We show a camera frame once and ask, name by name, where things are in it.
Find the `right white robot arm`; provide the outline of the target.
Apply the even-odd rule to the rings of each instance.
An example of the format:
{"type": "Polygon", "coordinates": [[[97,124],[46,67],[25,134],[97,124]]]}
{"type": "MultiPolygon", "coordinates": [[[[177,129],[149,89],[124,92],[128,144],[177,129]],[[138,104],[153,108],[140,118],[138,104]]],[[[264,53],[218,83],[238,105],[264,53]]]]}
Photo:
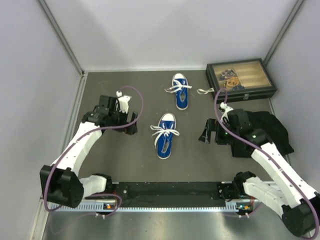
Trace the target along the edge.
{"type": "Polygon", "coordinates": [[[255,123],[255,117],[268,112],[250,112],[226,106],[221,117],[209,118],[199,137],[209,143],[215,133],[218,145],[230,145],[236,158],[251,158],[258,163],[276,184],[273,187],[256,174],[246,171],[236,174],[232,181],[232,197],[250,196],[273,210],[285,227],[296,237],[320,233],[320,194],[306,183],[285,160],[286,148],[279,148],[279,141],[268,133],[268,128],[255,123]]]}

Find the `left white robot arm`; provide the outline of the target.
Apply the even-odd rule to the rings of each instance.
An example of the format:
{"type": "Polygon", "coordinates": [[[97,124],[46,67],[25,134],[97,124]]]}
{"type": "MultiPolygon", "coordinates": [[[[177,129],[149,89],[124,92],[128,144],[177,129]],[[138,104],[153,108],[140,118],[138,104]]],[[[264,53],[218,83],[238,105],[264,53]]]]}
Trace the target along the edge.
{"type": "Polygon", "coordinates": [[[131,97],[118,91],[115,97],[101,95],[99,103],[82,118],[76,134],[62,154],[39,173],[42,197],[46,202],[76,208],[81,201],[94,194],[109,198],[114,191],[110,176],[94,173],[79,178],[80,168],[95,142],[106,130],[128,135],[135,134],[138,113],[128,120],[131,97]]]}

